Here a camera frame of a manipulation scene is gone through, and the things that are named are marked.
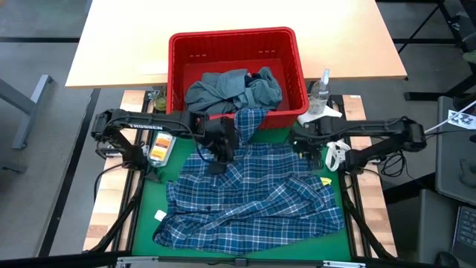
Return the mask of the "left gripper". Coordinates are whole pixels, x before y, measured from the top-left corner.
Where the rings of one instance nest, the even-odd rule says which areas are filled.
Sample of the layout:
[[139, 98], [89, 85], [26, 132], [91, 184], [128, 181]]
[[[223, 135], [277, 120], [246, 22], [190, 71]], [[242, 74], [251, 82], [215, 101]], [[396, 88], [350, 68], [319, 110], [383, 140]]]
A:
[[234, 120], [221, 117], [207, 121], [203, 146], [216, 156], [218, 162], [232, 162], [234, 151], [238, 148]]

